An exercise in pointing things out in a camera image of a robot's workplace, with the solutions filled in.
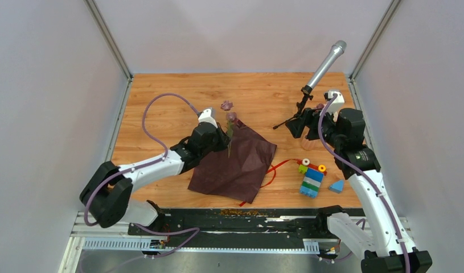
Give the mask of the maroon flower bouquet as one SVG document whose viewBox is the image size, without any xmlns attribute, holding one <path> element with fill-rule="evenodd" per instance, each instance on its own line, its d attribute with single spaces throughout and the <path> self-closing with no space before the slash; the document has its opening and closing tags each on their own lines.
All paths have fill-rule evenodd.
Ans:
<svg viewBox="0 0 464 273">
<path fill-rule="evenodd" d="M 194 168 L 188 189 L 252 203 L 265 179 L 277 145 L 237 120 L 230 148 L 212 152 Z"/>
</svg>

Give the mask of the red ribbon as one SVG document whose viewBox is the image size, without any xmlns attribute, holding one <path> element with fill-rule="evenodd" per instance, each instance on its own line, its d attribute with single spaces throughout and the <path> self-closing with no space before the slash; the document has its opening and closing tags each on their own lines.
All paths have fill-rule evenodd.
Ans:
<svg viewBox="0 0 464 273">
<path fill-rule="evenodd" d="M 301 159 L 291 158 L 272 164 L 266 171 L 255 201 L 240 202 L 237 208 L 297 207 L 298 201 L 290 199 L 299 196 L 297 187 L 301 176 L 297 172 L 297 165 L 300 162 Z"/>
</svg>

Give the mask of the mauve rose stem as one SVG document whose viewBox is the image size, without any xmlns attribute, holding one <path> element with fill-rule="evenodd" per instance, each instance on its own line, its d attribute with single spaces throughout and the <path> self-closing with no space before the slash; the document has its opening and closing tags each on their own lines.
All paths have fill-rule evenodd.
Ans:
<svg viewBox="0 0 464 273">
<path fill-rule="evenodd" d="M 230 124 L 236 124 L 238 121 L 236 112 L 230 111 L 227 113 L 227 122 Z"/>
<path fill-rule="evenodd" d="M 227 135 L 229 137 L 228 157 L 230 157 L 230 155 L 231 155 L 232 137 L 233 137 L 233 124 L 234 124 L 235 119 L 236 119 L 236 113 L 231 111 L 231 109 L 233 108 L 233 102 L 231 102 L 229 100 L 223 101 L 220 108 L 221 108 L 221 110 L 224 110 L 225 113 L 226 113 Z"/>
</svg>

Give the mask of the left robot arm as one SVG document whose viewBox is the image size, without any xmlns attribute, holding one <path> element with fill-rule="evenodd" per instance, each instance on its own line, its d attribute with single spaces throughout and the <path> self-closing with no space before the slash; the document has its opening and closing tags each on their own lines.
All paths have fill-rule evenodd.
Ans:
<svg viewBox="0 0 464 273">
<path fill-rule="evenodd" d="M 151 235 L 160 234 L 165 220 L 157 206 L 151 201 L 133 200 L 132 193 L 197 167 L 209 153 L 225 150 L 230 140 L 220 125 L 201 122 L 190 136 L 158 156 L 121 166 L 111 161 L 102 163 L 79 196 L 85 206 L 85 224 L 109 228 L 122 221 L 142 225 Z"/>
</svg>

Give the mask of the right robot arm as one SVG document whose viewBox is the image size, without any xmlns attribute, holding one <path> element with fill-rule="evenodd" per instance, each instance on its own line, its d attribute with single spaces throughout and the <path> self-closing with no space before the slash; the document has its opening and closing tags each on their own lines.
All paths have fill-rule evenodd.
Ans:
<svg viewBox="0 0 464 273">
<path fill-rule="evenodd" d="M 403 227 L 387 194 L 380 164 L 364 144 L 365 121 L 360 110 L 344 108 L 337 115 L 305 108 L 285 122 L 294 138 L 306 127 L 308 140 L 321 140 L 333 150 L 335 164 L 359 198 L 370 233 L 356 225 L 338 205 L 321 208 L 315 229 L 322 237 L 335 235 L 360 260 L 362 272 L 427 272 L 433 261 L 419 250 Z"/>
</svg>

